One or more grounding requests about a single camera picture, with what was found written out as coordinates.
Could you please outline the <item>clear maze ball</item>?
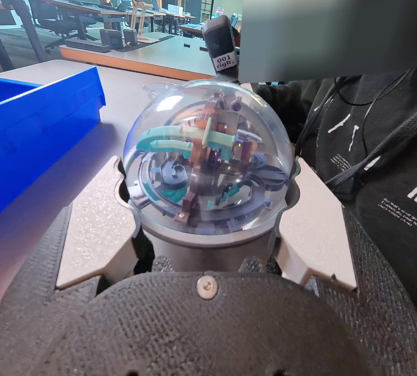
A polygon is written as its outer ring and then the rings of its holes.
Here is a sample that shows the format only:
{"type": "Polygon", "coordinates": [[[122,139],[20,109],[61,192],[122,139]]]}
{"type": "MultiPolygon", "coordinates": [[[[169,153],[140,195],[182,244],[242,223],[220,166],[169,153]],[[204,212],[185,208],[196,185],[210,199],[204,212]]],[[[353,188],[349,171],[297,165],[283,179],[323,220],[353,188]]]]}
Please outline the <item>clear maze ball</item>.
{"type": "Polygon", "coordinates": [[[225,235],[272,224],[287,204],[293,155],[276,111],[234,83],[164,91],[123,149],[131,204],[144,228],[225,235]]]}

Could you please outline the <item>black office chair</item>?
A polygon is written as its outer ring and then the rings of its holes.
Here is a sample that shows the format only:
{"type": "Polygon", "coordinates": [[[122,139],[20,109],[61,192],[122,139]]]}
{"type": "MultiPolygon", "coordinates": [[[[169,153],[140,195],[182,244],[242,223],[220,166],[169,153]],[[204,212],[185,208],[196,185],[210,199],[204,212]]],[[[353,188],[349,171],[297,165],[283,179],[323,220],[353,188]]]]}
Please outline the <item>black office chair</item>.
{"type": "Polygon", "coordinates": [[[63,19],[58,15],[57,7],[44,0],[28,0],[34,24],[42,29],[54,32],[62,38],[73,38],[77,33],[74,19],[63,19]]]}

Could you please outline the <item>wooden-edged desk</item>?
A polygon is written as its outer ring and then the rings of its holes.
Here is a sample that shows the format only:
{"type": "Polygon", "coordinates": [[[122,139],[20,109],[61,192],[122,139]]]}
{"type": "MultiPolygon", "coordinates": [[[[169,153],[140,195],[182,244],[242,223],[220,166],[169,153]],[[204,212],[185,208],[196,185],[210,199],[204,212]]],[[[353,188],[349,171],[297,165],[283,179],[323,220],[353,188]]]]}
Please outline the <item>wooden-edged desk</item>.
{"type": "Polygon", "coordinates": [[[203,50],[206,48],[203,39],[162,33],[149,33],[149,36],[160,41],[125,52],[100,53],[66,45],[60,46],[60,52],[69,60],[183,81],[210,79],[216,75],[209,53],[203,50]]]}

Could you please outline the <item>blue plastic bin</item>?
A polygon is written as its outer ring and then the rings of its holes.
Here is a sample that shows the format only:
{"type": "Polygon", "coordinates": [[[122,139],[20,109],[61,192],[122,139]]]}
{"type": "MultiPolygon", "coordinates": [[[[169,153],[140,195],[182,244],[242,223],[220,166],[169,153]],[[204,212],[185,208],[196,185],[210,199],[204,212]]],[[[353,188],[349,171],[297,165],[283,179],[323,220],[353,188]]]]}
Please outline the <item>blue plastic bin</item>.
{"type": "Polygon", "coordinates": [[[3,210],[101,121],[96,67],[40,85],[0,81],[0,209],[3,210]]]}

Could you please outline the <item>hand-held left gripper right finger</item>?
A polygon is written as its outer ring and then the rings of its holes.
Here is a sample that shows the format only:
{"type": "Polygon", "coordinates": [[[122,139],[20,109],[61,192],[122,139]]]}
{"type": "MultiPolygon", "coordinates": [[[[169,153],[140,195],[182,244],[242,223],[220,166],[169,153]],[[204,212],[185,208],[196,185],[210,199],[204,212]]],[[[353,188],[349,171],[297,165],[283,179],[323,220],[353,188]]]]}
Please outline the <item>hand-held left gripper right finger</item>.
{"type": "Polygon", "coordinates": [[[287,208],[276,218],[274,258],[281,275],[305,286],[311,277],[335,280],[356,290],[343,207],[302,158],[296,158],[286,194],[287,208]]]}

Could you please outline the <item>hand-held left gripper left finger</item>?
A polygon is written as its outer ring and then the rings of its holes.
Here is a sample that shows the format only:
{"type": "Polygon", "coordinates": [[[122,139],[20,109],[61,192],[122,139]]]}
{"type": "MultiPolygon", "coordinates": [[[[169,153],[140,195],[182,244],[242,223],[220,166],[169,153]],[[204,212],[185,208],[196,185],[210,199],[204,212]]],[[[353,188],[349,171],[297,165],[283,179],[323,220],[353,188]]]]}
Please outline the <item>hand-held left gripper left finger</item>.
{"type": "Polygon", "coordinates": [[[151,270],[154,247],[129,198],[121,158],[113,156],[70,204],[58,289],[94,277],[113,285],[151,270]]]}

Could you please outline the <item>person's right forearm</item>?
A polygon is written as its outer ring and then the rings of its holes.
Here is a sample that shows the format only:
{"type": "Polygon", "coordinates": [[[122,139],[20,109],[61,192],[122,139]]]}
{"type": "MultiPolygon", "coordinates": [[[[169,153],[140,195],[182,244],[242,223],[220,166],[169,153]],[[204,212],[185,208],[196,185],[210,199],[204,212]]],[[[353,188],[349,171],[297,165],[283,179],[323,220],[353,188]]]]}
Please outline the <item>person's right forearm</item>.
{"type": "Polygon", "coordinates": [[[322,79],[259,84],[256,93],[267,102],[283,123],[289,140],[297,142],[322,79]]]}

